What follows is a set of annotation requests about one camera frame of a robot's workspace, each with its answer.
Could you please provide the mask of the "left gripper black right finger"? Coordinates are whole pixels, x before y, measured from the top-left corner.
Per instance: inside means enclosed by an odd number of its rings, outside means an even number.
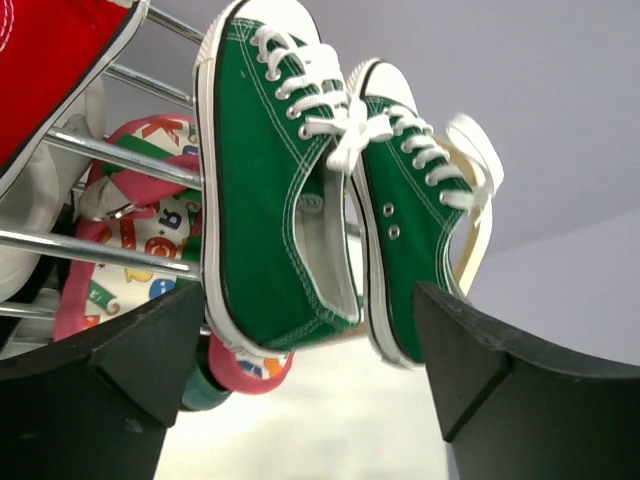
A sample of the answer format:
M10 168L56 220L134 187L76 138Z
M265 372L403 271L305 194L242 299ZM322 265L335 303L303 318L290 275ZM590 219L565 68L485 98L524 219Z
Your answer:
M462 479L639 476L639 369L554 344L430 283L413 313Z

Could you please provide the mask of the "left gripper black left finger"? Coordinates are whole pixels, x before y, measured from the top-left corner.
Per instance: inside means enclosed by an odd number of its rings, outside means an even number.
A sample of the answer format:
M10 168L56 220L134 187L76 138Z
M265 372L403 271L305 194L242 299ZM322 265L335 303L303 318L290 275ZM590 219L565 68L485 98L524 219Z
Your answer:
M190 283L2 361L2 478L153 478L203 320Z

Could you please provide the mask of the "pink patterned sandal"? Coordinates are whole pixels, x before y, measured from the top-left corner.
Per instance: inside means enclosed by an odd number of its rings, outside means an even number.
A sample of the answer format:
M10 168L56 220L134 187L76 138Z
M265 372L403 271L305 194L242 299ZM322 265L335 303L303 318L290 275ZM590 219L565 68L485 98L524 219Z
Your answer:
M107 141L182 168L199 168L196 127L185 115L165 113L132 120ZM81 218L77 238L170 260L199 259L198 191L94 161L89 170L88 191L109 183L123 193L124 204L135 205L135 211L106 221ZM112 320L166 293L179 282L174 274L74 260L54 317L53 338L59 341Z
M209 368L223 387L234 392L259 395L274 390L287 377L293 359L293 353L269 358L238 353L215 335L209 338Z

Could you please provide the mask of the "green canvas sneaker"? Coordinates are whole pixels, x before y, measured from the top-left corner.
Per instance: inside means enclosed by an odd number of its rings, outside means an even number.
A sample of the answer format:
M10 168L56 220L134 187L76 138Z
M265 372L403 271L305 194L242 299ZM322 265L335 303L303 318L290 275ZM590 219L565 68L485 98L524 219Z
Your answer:
M235 1L193 82L213 332L267 357L354 329L344 190L360 150L336 51L297 1Z
M418 282L465 299L488 248L492 201L504 180L481 126L457 114L439 138L420 115L403 73L372 58L346 82L369 118L392 129L370 142L350 178L361 224L364 315L381 359L423 367L412 291Z

